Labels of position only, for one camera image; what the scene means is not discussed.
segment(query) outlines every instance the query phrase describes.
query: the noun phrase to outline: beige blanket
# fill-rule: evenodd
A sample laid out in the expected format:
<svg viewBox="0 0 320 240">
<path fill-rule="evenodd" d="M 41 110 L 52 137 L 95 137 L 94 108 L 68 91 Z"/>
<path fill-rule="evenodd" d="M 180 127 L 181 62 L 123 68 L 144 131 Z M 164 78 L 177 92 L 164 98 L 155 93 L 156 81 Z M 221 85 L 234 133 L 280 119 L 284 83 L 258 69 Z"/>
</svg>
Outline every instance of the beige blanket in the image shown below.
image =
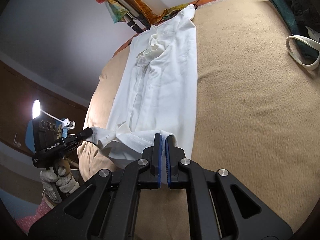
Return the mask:
<svg viewBox="0 0 320 240">
<path fill-rule="evenodd" d="M 228 169 L 296 231 L 320 197 L 320 81 L 288 55 L 290 33 L 268 0 L 201 7 L 194 23 L 192 159 L 213 171 Z M 106 126 L 128 54 L 124 49 L 103 69 L 85 126 Z M 84 180 L 101 168 L 115 169 L 90 143 L 78 155 Z M 136 234 L 188 239 L 184 191 L 143 191 Z"/>
</svg>

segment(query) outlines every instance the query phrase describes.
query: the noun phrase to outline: silver screw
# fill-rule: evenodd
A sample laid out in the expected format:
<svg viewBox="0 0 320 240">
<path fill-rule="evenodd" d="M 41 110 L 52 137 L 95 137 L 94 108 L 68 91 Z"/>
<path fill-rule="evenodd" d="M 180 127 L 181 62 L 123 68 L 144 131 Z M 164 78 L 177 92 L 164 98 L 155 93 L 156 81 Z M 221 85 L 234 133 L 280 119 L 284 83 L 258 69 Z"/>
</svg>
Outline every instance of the silver screw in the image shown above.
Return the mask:
<svg viewBox="0 0 320 240">
<path fill-rule="evenodd" d="M 146 159 L 140 159 L 138 160 L 138 164 L 140 166 L 144 166 L 144 165 L 147 165 L 148 164 L 148 161 Z"/>
<path fill-rule="evenodd" d="M 106 177 L 106 176 L 108 176 L 109 175 L 109 171 L 107 170 L 107 169 L 103 169 L 103 170 L 100 170 L 99 171 L 99 176 L 100 177 Z"/>
<path fill-rule="evenodd" d="M 225 177 L 229 174 L 229 171 L 227 171 L 226 169 L 220 169 L 218 170 L 219 175 Z"/>
<path fill-rule="evenodd" d="M 191 163 L 191 161 L 190 161 L 189 159 L 186 159 L 186 158 L 181 159 L 180 162 L 181 162 L 181 164 L 183 164 L 183 165 L 189 165 L 189 164 Z"/>
</svg>

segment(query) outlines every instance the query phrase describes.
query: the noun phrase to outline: teal fabric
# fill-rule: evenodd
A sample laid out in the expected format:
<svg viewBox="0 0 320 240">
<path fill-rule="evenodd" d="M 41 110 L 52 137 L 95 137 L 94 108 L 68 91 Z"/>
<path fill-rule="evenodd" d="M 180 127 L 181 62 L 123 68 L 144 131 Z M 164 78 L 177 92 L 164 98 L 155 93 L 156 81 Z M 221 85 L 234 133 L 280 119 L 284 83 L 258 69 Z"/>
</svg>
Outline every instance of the teal fabric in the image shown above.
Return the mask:
<svg viewBox="0 0 320 240">
<path fill-rule="evenodd" d="M 306 34 L 307 32 L 302 33 L 302 31 L 299 30 L 299 27 L 298 27 L 296 20 L 294 18 L 294 14 L 291 11 L 291 8 L 285 2 L 285 0 L 270 0 L 270 2 L 272 2 L 272 4 L 278 10 L 279 14 L 282 16 L 284 22 L 288 26 L 292 35 L 301 35 L 301 36 L 305 36 L 305 37 L 309 38 L 309 36 Z M 304 44 L 301 41 L 296 41 L 296 43 L 300 49 L 301 54 L 304 56 L 304 58 L 310 59 L 313 61 L 315 61 L 317 59 L 317 57 L 319 55 L 319 52 L 317 50 L 309 47 L 308 45 Z"/>
</svg>

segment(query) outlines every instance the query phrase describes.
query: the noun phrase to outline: gloved hand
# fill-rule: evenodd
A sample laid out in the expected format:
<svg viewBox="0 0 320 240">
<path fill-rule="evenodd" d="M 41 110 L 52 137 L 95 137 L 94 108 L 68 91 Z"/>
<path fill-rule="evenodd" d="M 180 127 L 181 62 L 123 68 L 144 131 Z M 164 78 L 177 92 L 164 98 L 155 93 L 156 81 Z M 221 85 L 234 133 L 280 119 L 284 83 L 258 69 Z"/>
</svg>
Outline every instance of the gloved hand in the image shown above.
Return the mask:
<svg viewBox="0 0 320 240">
<path fill-rule="evenodd" d="M 70 165 L 66 160 L 58 163 L 58 176 L 51 170 L 40 172 L 40 179 L 45 193 L 53 203 L 58 202 L 58 198 L 53 190 L 51 183 L 56 183 L 63 193 L 73 193 L 79 188 L 79 183 L 75 181 L 70 171 Z"/>
</svg>

